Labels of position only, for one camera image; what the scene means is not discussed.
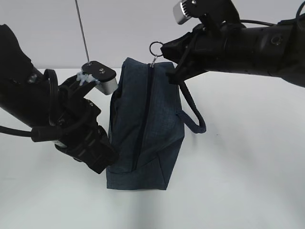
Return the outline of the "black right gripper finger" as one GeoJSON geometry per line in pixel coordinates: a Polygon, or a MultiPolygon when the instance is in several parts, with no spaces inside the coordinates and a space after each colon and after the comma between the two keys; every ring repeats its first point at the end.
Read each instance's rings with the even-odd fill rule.
{"type": "Polygon", "coordinates": [[[179,63],[182,58],[184,52],[189,46],[193,37],[192,33],[186,33],[182,37],[164,43],[161,47],[161,52],[163,57],[169,61],[174,63],[179,63]]]}

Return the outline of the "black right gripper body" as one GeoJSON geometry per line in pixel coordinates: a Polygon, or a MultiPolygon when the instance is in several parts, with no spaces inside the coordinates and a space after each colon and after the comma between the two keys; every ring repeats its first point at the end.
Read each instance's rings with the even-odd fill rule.
{"type": "Polygon", "coordinates": [[[228,25],[221,24],[219,37],[202,24],[187,32],[193,34],[192,40],[175,69],[166,73],[169,83],[180,84],[206,72],[229,72],[225,55],[228,25]]]}

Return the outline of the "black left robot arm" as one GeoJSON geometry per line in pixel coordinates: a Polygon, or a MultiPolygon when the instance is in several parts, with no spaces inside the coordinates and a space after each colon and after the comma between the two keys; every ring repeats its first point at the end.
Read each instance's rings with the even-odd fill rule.
{"type": "Polygon", "coordinates": [[[30,127],[30,131],[1,127],[1,133],[52,142],[99,174],[119,155],[97,122],[100,108],[85,96],[92,89],[110,95],[117,87],[116,71],[98,61],[85,63],[79,73],[59,83],[53,69],[36,69],[13,31],[1,25],[0,106],[30,127]]]}

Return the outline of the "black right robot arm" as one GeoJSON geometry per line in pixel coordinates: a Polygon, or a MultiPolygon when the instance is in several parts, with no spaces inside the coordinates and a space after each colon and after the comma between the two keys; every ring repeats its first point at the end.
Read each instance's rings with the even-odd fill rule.
{"type": "Polygon", "coordinates": [[[305,17],[265,27],[247,28],[230,0],[182,0],[173,8],[183,24],[197,18],[200,24],[184,36],[164,43],[165,59],[176,63],[168,72],[179,84],[206,72],[241,73],[281,78],[305,84],[305,17]]]}

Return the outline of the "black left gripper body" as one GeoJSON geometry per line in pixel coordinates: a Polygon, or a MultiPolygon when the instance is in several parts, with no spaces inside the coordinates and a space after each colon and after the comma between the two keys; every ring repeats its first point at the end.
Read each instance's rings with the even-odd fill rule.
{"type": "Polygon", "coordinates": [[[80,118],[82,124],[54,143],[57,150],[79,162],[83,162],[83,153],[89,141],[108,138],[106,131],[97,122],[101,110],[90,100],[82,99],[82,101],[85,102],[84,114],[80,118]]]}

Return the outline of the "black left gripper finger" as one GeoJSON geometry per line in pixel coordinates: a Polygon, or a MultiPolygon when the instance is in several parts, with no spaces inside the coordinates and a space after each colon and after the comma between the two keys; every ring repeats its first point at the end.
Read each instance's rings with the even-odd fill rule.
{"type": "Polygon", "coordinates": [[[83,153],[83,162],[95,173],[101,174],[119,158],[108,138],[96,138],[89,141],[83,153]]]}

